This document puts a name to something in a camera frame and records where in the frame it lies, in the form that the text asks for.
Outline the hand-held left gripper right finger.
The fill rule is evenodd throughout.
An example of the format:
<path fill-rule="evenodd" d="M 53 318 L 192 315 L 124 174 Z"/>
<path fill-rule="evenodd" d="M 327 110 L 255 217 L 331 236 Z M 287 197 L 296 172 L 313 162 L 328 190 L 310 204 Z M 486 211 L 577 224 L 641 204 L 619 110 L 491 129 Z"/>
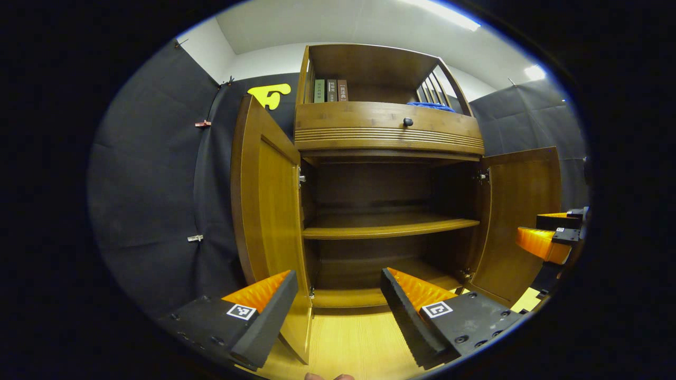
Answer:
<path fill-rule="evenodd" d="M 380 287 L 416 364 L 424 369 L 478 351 L 529 311 L 477 292 L 456 295 L 401 270 L 381 270 Z"/>

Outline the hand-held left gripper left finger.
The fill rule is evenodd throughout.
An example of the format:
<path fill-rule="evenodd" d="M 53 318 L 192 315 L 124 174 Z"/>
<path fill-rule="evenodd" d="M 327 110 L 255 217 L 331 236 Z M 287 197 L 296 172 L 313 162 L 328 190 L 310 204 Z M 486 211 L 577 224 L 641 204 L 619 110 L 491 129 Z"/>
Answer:
<path fill-rule="evenodd" d="M 159 317 L 159 325 L 220 365 L 263 367 L 298 291 L 285 270 L 225 297 L 201 296 Z"/>

